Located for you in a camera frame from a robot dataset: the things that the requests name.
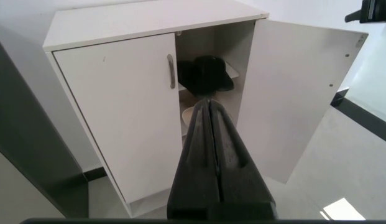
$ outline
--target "white bowl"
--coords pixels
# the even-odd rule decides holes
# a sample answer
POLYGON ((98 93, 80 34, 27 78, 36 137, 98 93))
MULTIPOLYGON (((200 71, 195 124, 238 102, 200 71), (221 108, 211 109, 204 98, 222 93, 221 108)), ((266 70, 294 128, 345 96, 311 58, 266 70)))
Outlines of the white bowl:
POLYGON ((194 106, 192 106, 191 108, 185 109, 182 113, 182 119, 185 125, 187 126, 187 128, 188 128, 188 125, 190 124, 191 117, 193 116, 193 111, 194 111, 194 106))

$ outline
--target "metal handle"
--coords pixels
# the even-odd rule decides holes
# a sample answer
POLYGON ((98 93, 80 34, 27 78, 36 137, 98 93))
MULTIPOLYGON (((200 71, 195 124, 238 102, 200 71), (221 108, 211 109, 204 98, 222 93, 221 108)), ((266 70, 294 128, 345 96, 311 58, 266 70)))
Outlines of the metal handle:
POLYGON ((167 59, 168 59, 169 69, 170 69, 170 88, 174 89, 176 87, 176 84, 175 84, 175 67, 173 66, 172 55, 168 54, 167 59))

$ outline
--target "cabinet door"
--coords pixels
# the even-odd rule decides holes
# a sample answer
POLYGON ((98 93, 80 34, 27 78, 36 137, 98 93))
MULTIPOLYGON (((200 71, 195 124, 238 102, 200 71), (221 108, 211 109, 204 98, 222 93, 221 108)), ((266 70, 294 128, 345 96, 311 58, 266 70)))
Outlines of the cabinet door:
POLYGON ((366 37, 256 22, 237 130, 263 175, 287 182, 366 37))
POLYGON ((127 203, 170 188, 182 151, 168 54, 174 34, 54 52, 127 203))

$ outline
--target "floor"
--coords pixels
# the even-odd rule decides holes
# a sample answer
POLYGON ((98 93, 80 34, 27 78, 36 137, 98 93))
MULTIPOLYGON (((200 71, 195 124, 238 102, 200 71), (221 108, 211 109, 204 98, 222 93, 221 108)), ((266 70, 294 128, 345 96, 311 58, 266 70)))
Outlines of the floor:
MULTIPOLYGON (((386 219, 386 142, 332 107, 287 184, 264 179, 280 219, 386 219)), ((90 182, 90 217, 128 218, 107 177, 90 182)))

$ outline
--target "white wall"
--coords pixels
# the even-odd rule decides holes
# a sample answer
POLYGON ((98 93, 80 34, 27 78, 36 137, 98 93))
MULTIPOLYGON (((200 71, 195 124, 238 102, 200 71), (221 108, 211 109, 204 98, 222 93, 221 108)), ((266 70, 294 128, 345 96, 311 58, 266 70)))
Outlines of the white wall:
POLYGON ((346 98, 386 121, 386 26, 346 98))
MULTIPOLYGON (((83 171, 100 167, 56 75, 42 50, 54 12, 138 0, 0 0, 0 41, 54 123, 83 171)), ((349 86, 383 25, 345 24, 344 16, 361 0, 240 0, 265 9, 270 18, 302 24, 370 32, 341 88, 349 86)))
POLYGON ((64 216, 0 153, 0 223, 64 216))
POLYGON ((83 171, 101 167, 42 50, 55 11, 133 0, 0 0, 0 42, 83 171))
POLYGON ((270 19, 334 29, 367 32, 369 36, 361 48, 340 90, 350 86, 364 59, 371 53, 385 24, 345 23, 344 17, 361 8, 362 0, 238 0, 270 12, 270 19))

